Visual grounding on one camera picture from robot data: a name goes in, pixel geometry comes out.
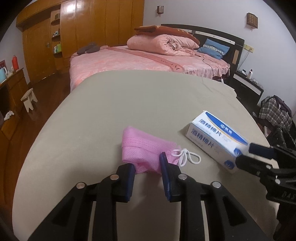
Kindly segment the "white blue medicine box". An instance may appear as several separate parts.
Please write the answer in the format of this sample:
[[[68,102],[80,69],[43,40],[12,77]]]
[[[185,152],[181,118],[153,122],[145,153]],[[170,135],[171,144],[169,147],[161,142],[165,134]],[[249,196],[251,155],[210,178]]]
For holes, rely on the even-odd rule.
[[[244,137],[206,110],[190,122],[186,137],[231,174],[238,170],[236,158],[249,147]]]

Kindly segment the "pink face mask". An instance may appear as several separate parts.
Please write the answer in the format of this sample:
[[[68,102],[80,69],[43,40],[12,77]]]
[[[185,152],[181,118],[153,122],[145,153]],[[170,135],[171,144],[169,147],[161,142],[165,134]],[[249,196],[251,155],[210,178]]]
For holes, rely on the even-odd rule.
[[[174,142],[155,137],[141,130],[128,126],[122,134],[122,161],[135,166],[136,173],[161,173],[159,156],[166,154],[170,164],[183,167],[187,162],[194,165],[201,163],[200,155],[181,148]]]

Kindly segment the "plaid clothing pile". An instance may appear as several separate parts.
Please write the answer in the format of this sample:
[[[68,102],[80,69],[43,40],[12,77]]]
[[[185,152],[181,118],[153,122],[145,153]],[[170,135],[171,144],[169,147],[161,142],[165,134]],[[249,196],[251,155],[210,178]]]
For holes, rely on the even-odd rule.
[[[277,95],[268,96],[261,101],[258,118],[287,131],[292,127],[292,111]]]

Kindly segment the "black nightstand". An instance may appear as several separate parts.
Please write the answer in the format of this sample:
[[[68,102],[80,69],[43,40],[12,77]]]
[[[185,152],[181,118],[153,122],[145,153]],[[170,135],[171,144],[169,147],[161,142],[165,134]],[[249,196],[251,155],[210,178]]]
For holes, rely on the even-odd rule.
[[[236,71],[229,81],[229,85],[235,90],[237,99],[249,112],[256,109],[264,92],[259,84],[254,83],[241,72]]]

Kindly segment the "grey table cover cloth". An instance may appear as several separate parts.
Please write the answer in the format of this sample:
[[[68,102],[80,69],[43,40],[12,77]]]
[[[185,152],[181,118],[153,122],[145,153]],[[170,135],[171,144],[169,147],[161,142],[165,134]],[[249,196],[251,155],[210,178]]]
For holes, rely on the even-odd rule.
[[[13,202],[13,229],[27,240],[78,182],[93,184],[121,164],[123,130],[132,126],[199,154],[182,172],[196,181],[219,181],[268,237],[277,226],[278,205],[266,200],[259,179],[229,173],[185,134],[208,111],[251,143],[268,141],[229,86],[214,80],[163,71],[106,71],[79,84],[47,120],[24,161]]]

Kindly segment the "white lotion bottle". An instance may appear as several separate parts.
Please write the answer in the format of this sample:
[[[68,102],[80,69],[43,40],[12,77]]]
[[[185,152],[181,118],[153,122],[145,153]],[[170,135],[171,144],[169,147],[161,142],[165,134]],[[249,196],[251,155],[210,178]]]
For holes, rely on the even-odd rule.
[[[253,70],[250,69],[250,71],[249,71],[248,74],[247,74],[247,78],[248,78],[248,79],[251,79],[251,78],[252,78],[252,75],[253,75]]]

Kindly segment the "blue pillow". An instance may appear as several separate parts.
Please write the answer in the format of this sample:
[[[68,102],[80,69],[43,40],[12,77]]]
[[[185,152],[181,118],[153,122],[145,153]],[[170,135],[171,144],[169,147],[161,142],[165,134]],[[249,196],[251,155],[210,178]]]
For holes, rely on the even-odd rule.
[[[219,44],[215,41],[207,39],[206,42],[197,51],[207,54],[215,59],[221,60],[229,51],[230,47]]]

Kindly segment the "small white wooden stool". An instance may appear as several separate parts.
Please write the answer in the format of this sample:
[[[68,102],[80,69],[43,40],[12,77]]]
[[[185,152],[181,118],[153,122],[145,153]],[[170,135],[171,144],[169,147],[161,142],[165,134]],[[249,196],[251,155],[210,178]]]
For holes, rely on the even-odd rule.
[[[21,98],[21,101],[23,102],[27,113],[29,113],[30,110],[34,110],[32,102],[33,101],[36,103],[38,102],[38,99],[34,94],[34,89],[30,88],[29,90],[27,90],[26,93]]]

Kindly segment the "wooden sideboard cabinet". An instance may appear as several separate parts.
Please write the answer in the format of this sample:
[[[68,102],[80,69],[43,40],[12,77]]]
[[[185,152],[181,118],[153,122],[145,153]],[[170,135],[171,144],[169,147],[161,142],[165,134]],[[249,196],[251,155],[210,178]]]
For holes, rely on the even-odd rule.
[[[1,120],[1,173],[4,172],[10,140],[22,118],[21,98],[27,90],[23,69],[19,69],[1,83],[1,116],[4,118],[9,111],[14,113],[8,120]]]

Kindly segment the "light blue electric kettle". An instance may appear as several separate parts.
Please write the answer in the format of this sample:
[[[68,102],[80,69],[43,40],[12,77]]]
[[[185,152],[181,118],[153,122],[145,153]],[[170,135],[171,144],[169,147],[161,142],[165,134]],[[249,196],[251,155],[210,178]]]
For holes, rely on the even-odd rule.
[[[7,69],[5,66],[0,68],[0,83],[3,83],[6,80]]]

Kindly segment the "bed with pink sheet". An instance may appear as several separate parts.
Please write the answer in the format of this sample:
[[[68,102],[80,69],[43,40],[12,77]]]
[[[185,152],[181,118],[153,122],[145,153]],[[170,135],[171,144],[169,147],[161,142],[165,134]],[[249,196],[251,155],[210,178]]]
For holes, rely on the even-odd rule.
[[[94,53],[71,56],[70,90],[73,91],[91,75],[115,70],[166,71],[215,79],[229,76],[230,64],[203,53],[168,56],[130,50],[127,46],[108,47]]]

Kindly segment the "red photo frames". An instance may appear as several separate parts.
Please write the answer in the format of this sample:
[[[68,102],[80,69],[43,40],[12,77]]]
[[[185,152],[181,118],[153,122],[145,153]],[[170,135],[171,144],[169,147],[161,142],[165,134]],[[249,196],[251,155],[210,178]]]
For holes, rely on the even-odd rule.
[[[0,61],[0,68],[3,68],[3,67],[6,67],[6,63],[4,60]]]

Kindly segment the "dark slippers on bed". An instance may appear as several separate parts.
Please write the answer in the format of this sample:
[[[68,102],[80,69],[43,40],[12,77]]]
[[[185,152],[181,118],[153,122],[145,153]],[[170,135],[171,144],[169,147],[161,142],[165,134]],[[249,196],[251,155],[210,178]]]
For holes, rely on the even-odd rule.
[[[85,47],[80,48],[76,53],[77,55],[82,55],[86,53],[95,53],[100,50],[100,46],[96,43],[90,43]]]

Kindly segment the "red brown folded blanket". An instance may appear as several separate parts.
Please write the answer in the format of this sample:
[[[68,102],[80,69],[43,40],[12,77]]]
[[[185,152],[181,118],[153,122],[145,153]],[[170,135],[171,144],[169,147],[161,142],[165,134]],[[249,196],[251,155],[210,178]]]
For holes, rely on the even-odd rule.
[[[173,35],[178,37],[189,38],[194,41],[197,45],[200,45],[200,41],[194,37],[192,34],[176,28],[171,28],[167,26],[140,26],[134,29],[136,35],[146,35],[146,36],[159,36],[159,35]]]

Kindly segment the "wall lamp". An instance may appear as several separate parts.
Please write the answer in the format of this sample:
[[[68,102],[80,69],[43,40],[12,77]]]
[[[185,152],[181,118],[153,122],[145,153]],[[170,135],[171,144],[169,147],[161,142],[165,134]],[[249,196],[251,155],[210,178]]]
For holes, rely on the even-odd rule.
[[[258,28],[258,17],[255,14],[247,13],[246,14],[246,26],[251,29]]]

